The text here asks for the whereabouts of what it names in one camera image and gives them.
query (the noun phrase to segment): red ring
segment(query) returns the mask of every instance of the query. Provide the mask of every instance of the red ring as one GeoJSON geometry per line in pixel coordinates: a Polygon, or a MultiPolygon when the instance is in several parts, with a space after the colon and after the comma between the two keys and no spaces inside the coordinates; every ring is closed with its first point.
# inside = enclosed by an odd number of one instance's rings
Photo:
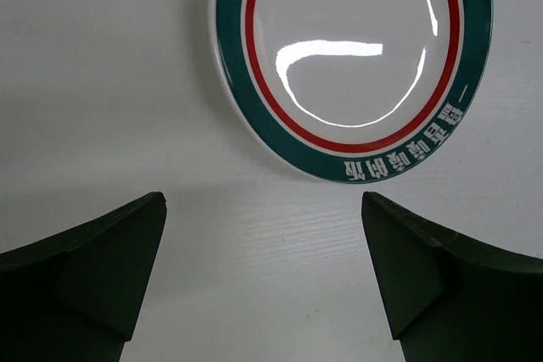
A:
{"type": "Polygon", "coordinates": [[[449,39],[449,51],[447,53],[447,59],[445,61],[445,67],[441,78],[439,78],[438,85],[435,88],[434,93],[424,106],[424,108],[418,113],[415,118],[409,122],[406,126],[401,128],[396,133],[387,136],[383,139],[375,142],[362,143],[362,144],[346,144],[332,142],[327,139],[319,137],[302,126],[296,123],[288,114],[283,110],[281,105],[273,97],[272,91],[266,84],[264,75],[260,68],[258,57],[256,55],[255,46],[255,6],[256,0],[247,0],[247,7],[245,10],[245,38],[247,41],[247,53],[249,55],[249,63],[253,73],[255,75],[256,83],[267,101],[270,108],[281,119],[281,121],[296,135],[302,137],[307,142],[314,144],[320,148],[326,148],[338,153],[368,153],[382,148],[387,148],[391,144],[398,142],[399,140],[409,136],[413,133],[432,113],[434,108],[439,103],[441,97],[446,91],[447,85],[452,77],[452,73],[455,68],[456,56],[458,54],[458,47],[460,44],[460,8],[458,6],[458,0],[447,0],[449,3],[449,16],[451,19],[451,34],[449,39]]]}

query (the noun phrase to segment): black object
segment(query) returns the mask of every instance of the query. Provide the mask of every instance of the black object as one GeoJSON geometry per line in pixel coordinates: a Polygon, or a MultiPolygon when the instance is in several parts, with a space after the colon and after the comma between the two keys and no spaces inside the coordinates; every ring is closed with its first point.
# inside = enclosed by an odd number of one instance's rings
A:
{"type": "Polygon", "coordinates": [[[0,255],[0,361],[118,362],[165,217],[164,196],[154,192],[0,255]]]}
{"type": "Polygon", "coordinates": [[[543,361],[543,260],[417,216],[374,192],[362,220],[406,362],[543,361]]]}

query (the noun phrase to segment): round plate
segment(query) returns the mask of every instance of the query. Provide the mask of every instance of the round plate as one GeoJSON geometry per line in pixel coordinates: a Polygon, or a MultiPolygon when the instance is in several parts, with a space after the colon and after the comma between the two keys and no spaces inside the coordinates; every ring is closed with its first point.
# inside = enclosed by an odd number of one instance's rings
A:
{"type": "Polygon", "coordinates": [[[276,155],[365,183],[433,153],[465,115],[492,0],[210,0],[217,67],[276,155]]]}

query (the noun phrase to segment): white chinese character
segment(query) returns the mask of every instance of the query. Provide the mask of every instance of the white chinese character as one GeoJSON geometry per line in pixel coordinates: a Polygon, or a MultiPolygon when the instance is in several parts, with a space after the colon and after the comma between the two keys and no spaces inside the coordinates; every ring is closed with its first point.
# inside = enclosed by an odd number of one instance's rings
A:
{"type": "Polygon", "coordinates": [[[433,123],[430,127],[424,132],[424,136],[430,139],[435,144],[441,144],[447,138],[447,132],[437,123],[433,123]]]}
{"type": "Polygon", "coordinates": [[[403,152],[388,154],[389,163],[392,165],[392,168],[396,171],[403,171],[406,169],[406,166],[411,164],[411,161],[407,158],[407,155],[403,152]]]}
{"type": "Polygon", "coordinates": [[[366,166],[373,178],[386,177],[389,174],[383,159],[374,159],[373,163],[371,160],[367,160],[366,166]]]}
{"type": "Polygon", "coordinates": [[[349,181],[364,181],[366,179],[360,161],[345,161],[344,163],[345,174],[349,177],[349,181]]]}
{"type": "Polygon", "coordinates": [[[458,125],[458,122],[460,122],[463,115],[464,113],[460,109],[455,108],[448,103],[445,105],[438,118],[444,120],[449,125],[455,126],[458,125]]]}
{"type": "Polygon", "coordinates": [[[430,152],[430,148],[425,141],[419,140],[418,142],[411,142],[407,145],[409,153],[418,161],[423,160],[426,154],[430,152]]]}

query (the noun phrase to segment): table surface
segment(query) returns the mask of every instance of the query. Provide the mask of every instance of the table surface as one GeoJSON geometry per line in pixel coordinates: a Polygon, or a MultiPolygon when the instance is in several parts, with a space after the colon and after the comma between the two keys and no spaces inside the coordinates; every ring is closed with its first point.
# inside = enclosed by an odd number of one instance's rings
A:
{"type": "Polygon", "coordinates": [[[305,178],[243,128],[207,0],[0,0],[0,252],[149,191],[168,220],[123,362],[402,361],[361,227],[381,192],[543,258],[543,4],[495,0],[462,125],[424,164],[349,187],[305,178]]]}

